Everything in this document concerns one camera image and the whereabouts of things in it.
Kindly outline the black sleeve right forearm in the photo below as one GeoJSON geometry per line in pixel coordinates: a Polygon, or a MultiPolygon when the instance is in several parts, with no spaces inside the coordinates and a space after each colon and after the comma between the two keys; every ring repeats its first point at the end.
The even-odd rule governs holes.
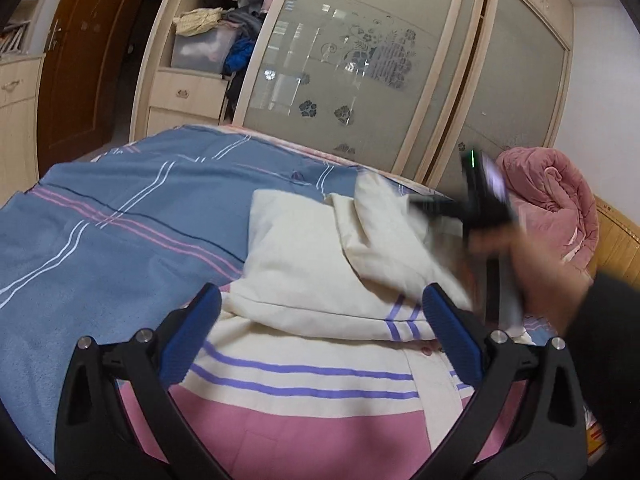
{"type": "Polygon", "coordinates": [[[606,450],[588,479],[639,477],[639,292],[601,273],[565,334],[606,450]]]}

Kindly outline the person's right hand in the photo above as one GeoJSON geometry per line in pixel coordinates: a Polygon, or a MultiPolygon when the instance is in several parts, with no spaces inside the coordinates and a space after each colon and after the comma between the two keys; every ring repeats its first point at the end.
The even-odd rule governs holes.
{"type": "Polygon", "coordinates": [[[559,335],[566,334],[590,289],[586,274],[562,263],[543,242],[516,224],[472,231],[469,251],[474,256],[508,257],[522,293],[523,310],[545,318],[559,335]]]}

